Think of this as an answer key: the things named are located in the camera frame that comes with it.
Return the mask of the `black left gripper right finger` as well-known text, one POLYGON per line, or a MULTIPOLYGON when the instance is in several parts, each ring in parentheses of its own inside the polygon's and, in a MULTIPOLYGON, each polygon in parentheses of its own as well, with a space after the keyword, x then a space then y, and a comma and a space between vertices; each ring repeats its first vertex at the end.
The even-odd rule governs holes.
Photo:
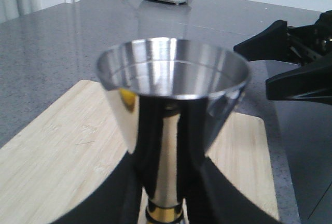
POLYGON ((280 223, 244 196, 205 158, 200 167, 184 155, 189 223, 280 223))

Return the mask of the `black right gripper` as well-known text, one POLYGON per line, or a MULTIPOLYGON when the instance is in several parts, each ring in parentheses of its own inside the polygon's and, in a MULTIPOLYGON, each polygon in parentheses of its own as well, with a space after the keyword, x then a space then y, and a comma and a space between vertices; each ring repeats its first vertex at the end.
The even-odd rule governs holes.
POLYGON ((311 25, 293 27, 277 20, 261 33, 235 45, 248 61, 274 60, 304 65, 266 80, 274 101, 331 101, 331 11, 311 25))

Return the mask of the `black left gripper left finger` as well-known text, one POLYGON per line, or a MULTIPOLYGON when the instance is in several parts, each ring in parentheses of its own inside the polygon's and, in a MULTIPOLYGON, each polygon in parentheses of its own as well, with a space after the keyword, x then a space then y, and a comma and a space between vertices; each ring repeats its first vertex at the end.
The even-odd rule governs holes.
POLYGON ((141 197, 142 185, 126 152, 103 183, 56 223, 137 223, 141 197))

